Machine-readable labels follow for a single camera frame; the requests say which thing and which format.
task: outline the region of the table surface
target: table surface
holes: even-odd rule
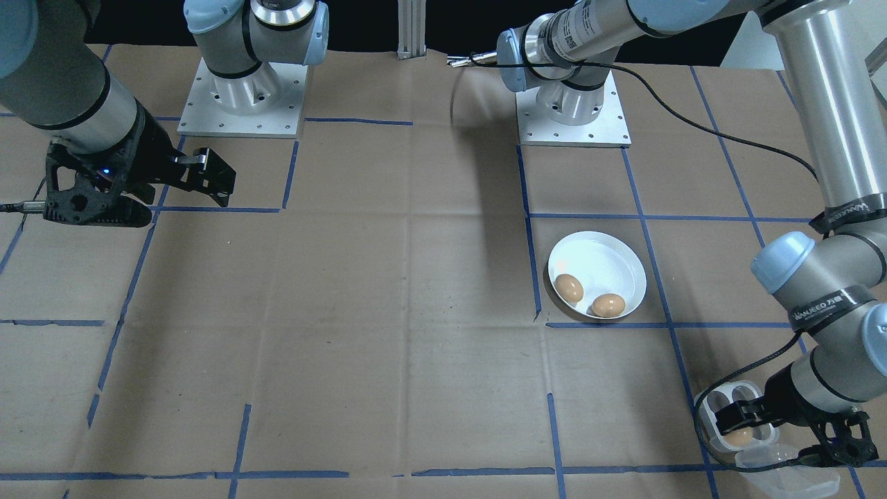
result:
[[[164,190],[144,229],[0,217],[0,496],[765,497],[703,458],[688,402],[791,336],[749,263],[812,235],[799,165],[625,75],[631,147],[519,147],[497,73],[439,53],[330,52],[297,141],[179,138],[197,50],[92,48],[238,183],[225,209]],[[783,75],[632,67],[809,157]],[[0,114],[5,202],[34,195],[46,143]],[[622,320],[584,322],[545,277],[583,230],[644,265]],[[887,446],[887,402],[865,408]],[[886,464],[840,470],[836,497],[877,497]]]

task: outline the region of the black cable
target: black cable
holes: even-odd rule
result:
[[[481,61],[478,61],[478,60],[475,59],[475,53],[474,53],[474,52],[471,52],[470,54],[468,54],[468,58],[471,60],[472,63],[474,63],[474,64],[475,64],[476,66],[478,66],[478,67],[500,67],[500,68],[508,68],[508,67],[554,67],[554,64],[530,64],[530,63],[524,63],[524,64],[499,64],[498,62],[481,62]],[[686,124],[688,124],[688,125],[690,125],[690,126],[696,128],[696,129],[698,129],[698,130],[708,132],[708,133],[710,133],[710,134],[712,134],[712,135],[717,135],[718,137],[721,137],[721,138],[723,138],[723,139],[732,140],[733,142],[737,142],[737,143],[739,143],[739,144],[744,144],[744,145],[746,145],[746,146],[752,146],[752,147],[757,147],[757,148],[759,148],[759,149],[764,149],[765,151],[770,151],[771,153],[781,154],[781,155],[783,155],[783,156],[785,156],[785,157],[787,157],[787,158],[789,158],[789,159],[792,159],[792,160],[794,160],[794,161],[800,163],[801,166],[803,166],[804,168],[806,168],[807,171],[809,171],[810,174],[813,175],[813,178],[817,178],[817,177],[816,177],[816,170],[813,169],[813,166],[812,166],[810,163],[808,163],[808,162],[805,161],[804,159],[802,159],[802,158],[800,158],[800,157],[798,157],[798,156],[796,156],[796,155],[794,155],[794,154],[792,154],[792,153],[790,153],[790,152],[788,152],[788,151],[785,151],[785,150],[783,150],[783,149],[779,149],[778,147],[768,146],[767,144],[761,144],[760,142],[755,142],[755,141],[753,141],[753,140],[741,139],[741,138],[739,138],[739,137],[736,137],[736,136],[733,136],[733,135],[729,135],[729,134],[724,133],[724,132],[722,132],[722,131],[713,130],[713,129],[711,129],[711,128],[707,127],[707,126],[701,125],[701,124],[699,124],[699,123],[697,123],[697,122],[691,120],[690,118],[687,118],[686,116],[682,115],[681,113],[675,111],[675,110],[672,109],[668,104],[666,104],[665,101],[664,101],[661,97],[659,97],[659,94],[657,94],[657,93],[653,90],[653,86],[650,85],[650,83],[649,83],[646,79],[644,79],[643,76],[641,76],[641,75],[635,73],[634,71],[630,70],[628,67],[617,66],[617,65],[614,65],[614,64],[605,64],[605,63],[603,63],[603,62],[574,62],[574,63],[572,63],[572,64],[574,64],[574,65],[576,65],[576,66],[585,66],[585,67],[604,67],[604,68],[607,68],[607,69],[615,69],[616,71],[622,71],[622,72],[624,72],[624,73],[627,73],[627,74],[629,74],[629,75],[632,75],[632,76],[634,76],[635,78],[637,78],[638,81],[640,81],[640,83],[644,85],[644,87],[647,88],[647,91],[650,92],[650,95],[653,96],[653,99],[655,99],[655,101],[656,101],[657,103],[659,103],[660,106],[662,106],[666,111],[668,111],[672,116],[678,118],[680,121],[682,121],[682,122],[684,122],[684,123],[686,123]]]
[[[801,464],[801,460],[798,459],[797,457],[794,459],[789,459],[788,461],[782,461],[782,462],[776,463],[776,464],[768,464],[767,466],[758,466],[755,468],[742,468],[741,466],[737,466],[733,463],[728,463],[727,461],[721,459],[721,457],[716,454],[715,449],[711,447],[711,444],[705,438],[705,434],[703,433],[702,421],[699,417],[699,409],[703,406],[703,401],[705,400],[705,398],[708,397],[709,393],[713,392],[715,388],[718,388],[722,384],[730,381],[731,379],[733,379],[737,376],[741,376],[741,375],[751,371],[754,368],[758,368],[760,366],[763,366],[767,362],[784,354],[792,346],[795,346],[795,343],[797,343],[798,340],[801,339],[802,334],[803,334],[803,331],[796,332],[795,335],[791,338],[791,340],[789,340],[788,343],[786,343],[782,348],[780,348],[776,352],[773,352],[770,355],[767,355],[766,357],[764,357],[763,359],[758,360],[757,362],[753,362],[744,368],[741,368],[737,371],[730,373],[727,376],[720,378],[718,381],[711,384],[711,386],[709,386],[708,388],[703,390],[703,392],[700,393],[699,396],[696,398],[696,403],[693,405],[693,429],[696,431],[696,438],[699,439],[699,442],[701,444],[703,444],[703,447],[705,447],[705,450],[708,451],[708,453],[711,455],[711,457],[713,457],[715,459],[715,461],[718,462],[718,464],[724,466],[728,470],[739,471],[741,473],[758,473],[761,471],[778,470],[780,468],[785,468],[786,466],[796,466],[796,465]]]

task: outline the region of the robotic arm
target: robotic arm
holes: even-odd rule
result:
[[[72,225],[145,226],[151,211],[142,203],[153,202],[151,184],[202,192],[227,206],[234,170],[208,148],[178,152],[83,44],[97,15],[98,0],[0,3],[0,102],[51,136],[46,201],[0,211]],[[73,187],[62,190],[61,168],[75,172]]]
[[[818,346],[771,377],[762,397],[716,416],[722,434],[761,424],[811,427],[820,444],[801,457],[812,466],[876,459],[858,405],[887,392],[887,305],[869,291],[887,276],[887,133],[849,37],[849,3],[584,0],[507,30],[495,53],[480,56],[506,66],[500,74],[511,91],[542,86],[538,103],[552,119],[582,124],[600,107],[607,71],[580,64],[609,63],[637,36],[669,36],[752,10],[776,36],[826,205],[811,225],[834,235],[814,242],[785,234],[760,252],[752,272],[789,311],[795,330]],[[853,436],[855,426],[861,437]]]

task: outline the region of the brown egg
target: brown egg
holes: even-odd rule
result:
[[[563,299],[573,305],[579,303],[579,300],[585,295],[585,291],[582,289],[582,284],[579,282],[579,279],[568,273],[562,273],[557,276],[557,279],[554,280],[554,288],[557,289],[558,294],[560,294]]]
[[[615,293],[607,293],[596,297],[591,307],[592,315],[606,319],[618,317],[624,310],[624,298]]]
[[[735,432],[730,432],[727,435],[724,435],[724,442],[733,447],[745,447],[751,443],[752,435],[753,432],[751,428],[742,428],[741,430],[736,430]]]

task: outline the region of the blue tape line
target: blue tape line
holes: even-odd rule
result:
[[[782,77],[782,72],[777,71],[776,75],[779,76],[779,81],[782,82],[782,88],[785,89],[785,92],[789,95],[789,100],[791,101],[791,105],[797,108],[797,103],[795,102],[795,96],[791,94],[791,89],[789,88],[789,84],[785,81],[785,78]]]
[[[240,423],[240,436],[237,439],[237,456],[234,459],[234,470],[232,472],[231,486],[228,488],[228,499],[235,499],[237,497],[237,480],[240,476],[240,466],[243,464],[243,451],[247,447],[249,413],[252,410],[253,406],[250,404],[243,406],[243,421]]]
[[[665,287],[663,285],[662,276],[659,273],[659,264],[656,262],[656,254],[653,250],[653,240],[650,237],[650,230],[647,225],[647,220],[644,217],[644,209],[640,203],[640,194],[638,191],[637,182],[634,180],[634,174],[632,173],[632,162],[628,158],[628,152],[625,147],[622,148],[622,158],[625,163],[625,171],[628,174],[628,181],[632,187],[632,194],[634,195],[634,203],[638,207],[638,214],[640,215],[640,227],[644,232],[644,240],[647,243],[647,252],[650,256],[650,264],[653,267],[653,276],[656,281],[656,288],[659,290],[659,296],[662,299],[663,312],[665,314],[665,321],[668,323],[668,332],[669,337],[671,339],[671,347],[674,349],[675,357],[678,361],[678,371],[680,372],[681,383],[684,385],[684,393],[687,396],[687,405],[691,408],[693,406],[693,393],[690,390],[690,381],[687,377],[687,368],[684,365],[684,356],[680,351],[680,344],[678,342],[678,334],[675,332],[674,321],[671,317],[671,310],[668,306],[668,297],[665,296]],[[699,444],[699,450],[703,455],[703,462],[705,463],[705,475],[709,480],[709,489],[711,490],[712,499],[718,499],[718,485],[715,483],[715,475],[711,471],[709,456],[703,447],[702,442],[697,442]]]
[[[155,211],[202,211],[210,213],[280,213],[280,208],[225,208],[221,206],[163,206]]]
[[[19,228],[15,231],[15,235],[12,237],[12,241],[9,242],[9,246],[6,247],[6,253],[3,255],[3,259],[0,260],[0,273],[3,273],[3,271],[6,270],[6,264],[9,263],[9,259],[12,257],[12,252],[15,251],[15,247],[19,244],[21,233],[23,233],[24,231],[25,218],[22,217]]]
[[[96,409],[98,409],[98,393],[92,395],[92,403],[90,404],[90,412],[86,414],[86,426],[87,428],[92,428],[92,418],[96,416]]]
[[[705,92],[703,91],[703,86],[699,82],[699,77],[696,75],[696,70],[690,66],[690,73],[693,75],[693,80],[696,82],[696,89],[699,91],[699,96],[703,98],[703,105],[705,105],[705,112],[709,115],[709,120],[711,120],[711,128],[714,131],[720,131],[718,128],[718,122],[715,121],[715,115],[711,112],[711,107],[709,106],[709,101],[705,98]],[[733,180],[736,182],[736,187],[739,189],[739,195],[742,198],[742,204],[745,205],[745,210],[748,211],[749,217],[751,218],[751,224],[755,229],[755,235],[757,236],[757,242],[760,243],[761,248],[764,248],[764,236],[761,234],[760,227],[757,226],[757,222],[755,221],[755,214],[751,210],[751,203],[749,203],[749,197],[745,195],[745,189],[742,188],[742,182],[739,180],[739,173],[736,171],[735,166],[733,165],[733,158],[730,157],[730,152],[727,151],[726,142],[723,138],[718,137],[718,143],[721,145],[721,151],[724,152],[724,158],[726,159],[727,166],[730,167],[730,173],[733,174]]]
[[[114,48],[114,44],[110,44],[105,48],[105,55],[102,56],[102,64],[105,64],[108,61],[108,56],[111,55],[111,49]]]
[[[554,468],[475,468],[464,470],[460,468],[416,471],[413,477],[495,477],[506,475],[554,475]]]
[[[185,475],[142,475],[137,473],[111,473],[108,471],[86,471],[72,473],[0,473],[0,481],[86,481],[86,480],[144,480],[144,479],[211,479],[212,471],[201,471]]]
[[[847,466],[847,469],[850,470],[850,478],[853,480],[853,485],[856,486],[856,493],[860,495],[860,499],[866,499],[866,491],[862,489],[860,476],[856,473],[856,470],[853,469],[852,466]]]
[[[293,188],[293,176],[295,175],[295,158],[299,154],[299,141],[296,140],[293,142],[293,155],[289,160],[289,172],[287,173],[287,186],[284,187],[283,191],[283,202],[280,207],[284,210],[287,209],[287,203],[289,203],[289,191]]]
[[[368,120],[365,118],[305,118],[306,122],[317,123],[370,123],[412,126],[412,122],[392,122],[388,120]]]
[[[154,221],[156,224],[156,218],[160,212],[154,213]],[[123,308],[120,310],[120,319],[117,320],[117,327],[114,329],[114,335],[111,337],[111,344],[108,346],[108,351],[105,355],[105,363],[102,365],[102,372],[98,376],[98,390],[101,392],[105,389],[105,381],[108,377],[108,371],[111,368],[111,359],[114,356],[114,349],[117,347],[117,340],[120,338],[121,329],[123,329],[123,323],[126,320],[126,312],[130,308],[130,302],[132,301],[132,296],[136,292],[136,285],[138,284],[138,277],[142,273],[142,267],[145,265],[145,257],[148,255],[148,247],[151,246],[151,240],[154,237],[154,229],[157,225],[152,226],[148,229],[148,235],[145,237],[145,244],[142,245],[142,252],[138,256],[138,262],[136,263],[136,270],[132,273],[132,280],[130,280],[130,288],[127,290],[126,298],[123,300]]]
[[[238,475],[238,479],[346,479],[349,474],[345,471],[315,470],[315,471],[244,471]]]
[[[65,328],[100,328],[104,321],[52,321],[36,319],[0,319],[0,324],[13,324],[15,326],[61,326]]]
[[[557,477],[557,491],[560,499],[567,499],[567,484],[563,478],[563,459],[561,457],[561,436],[557,430],[557,414],[554,411],[554,395],[548,394],[548,420],[552,426],[552,444],[554,445],[554,475]]]
[[[641,466],[570,466],[563,472],[568,475],[597,475],[621,473],[684,473],[705,471],[705,464],[648,464]]]
[[[533,244],[533,224],[530,219],[530,198],[527,195],[527,172],[523,168],[523,152],[520,146],[515,146],[517,151],[517,170],[521,176],[521,193],[523,196],[524,224],[527,230],[527,248],[530,250],[530,278],[533,280],[533,299],[536,301],[536,318],[542,313],[542,297],[539,293],[539,274],[536,268],[536,247]]]

